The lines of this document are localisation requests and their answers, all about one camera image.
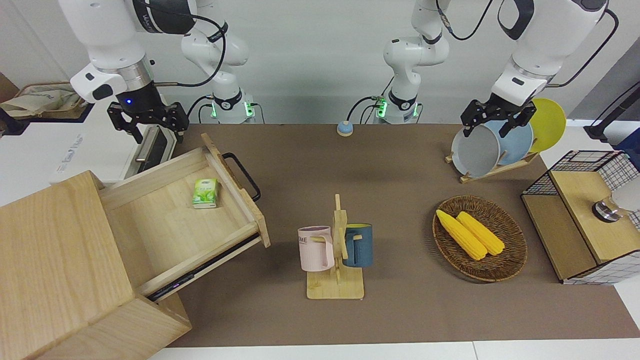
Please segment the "white plate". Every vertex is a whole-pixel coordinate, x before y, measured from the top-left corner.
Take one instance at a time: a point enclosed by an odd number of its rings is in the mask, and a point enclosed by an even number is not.
[[[500,137],[500,129],[506,123],[506,120],[494,120],[485,123],[484,125],[491,129],[500,142],[500,150],[506,151],[507,154],[500,159],[498,165],[510,165],[517,163],[531,149],[533,144],[533,128],[531,124],[525,126],[518,126],[511,131],[504,138]]]
[[[500,158],[500,142],[493,131],[484,125],[477,126],[468,138],[458,131],[451,145],[453,165],[458,171],[469,177],[481,177],[488,174]]]

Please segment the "green tissue pack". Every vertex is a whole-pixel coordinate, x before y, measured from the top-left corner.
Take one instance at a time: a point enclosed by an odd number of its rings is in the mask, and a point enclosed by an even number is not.
[[[199,179],[193,190],[192,205],[196,209],[211,209],[216,207],[218,200],[218,179]]]

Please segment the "mug handle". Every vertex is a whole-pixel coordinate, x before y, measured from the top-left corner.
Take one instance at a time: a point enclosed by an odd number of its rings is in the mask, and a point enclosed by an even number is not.
[[[362,235],[353,235],[353,263],[358,264],[358,251],[356,250],[356,240],[362,240]]]
[[[323,259],[323,266],[328,266],[329,265],[329,256],[333,256],[333,252],[329,251],[329,243],[332,243],[332,239],[330,235],[320,235],[320,236],[311,236],[311,240],[316,241],[316,242],[324,242],[324,259]]]

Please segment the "plate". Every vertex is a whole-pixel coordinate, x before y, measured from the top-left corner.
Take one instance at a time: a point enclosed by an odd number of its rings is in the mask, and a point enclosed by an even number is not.
[[[566,129],[566,115],[562,107],[553,100],[533,99],[533,104],[538,110],[529,121],[536,138],[531,152],[541,152],[560,141]]]
[[[518,126],[512,129],[504,138],[500,137],[500,129],[506,123],[506,120],[494,120],[485,123],[484,125],[491,129],[500,142],[500,151],[507,152],[498,165],[510,165],[517,163],[524,158],[533,143],[533,128],[530,124],[525,126]]]
[[[453,217],[458,216],[460,211],[466,211],[504,242],[501,254],[487,254],[482,260],[473,260],[434,215],[433,237],[440,253],[454,268],[484,282],[503,281],[520,273],[527,262],[527,243],[520,226],[500,206],[481,197],[463,195],[444,201],[438,209]]]
[[[461,129],[451,144],[453,165],[469,177],[488,174],[500,158],[500,142],[493,131],[484,125],[476,127],[468,138]]]

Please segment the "pink mug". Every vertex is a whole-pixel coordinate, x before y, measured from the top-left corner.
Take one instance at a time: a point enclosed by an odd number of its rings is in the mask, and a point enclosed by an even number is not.
[[[331,227],[308,226],[298,229],[298,245],[302,270],[325,271],[335,265]]]

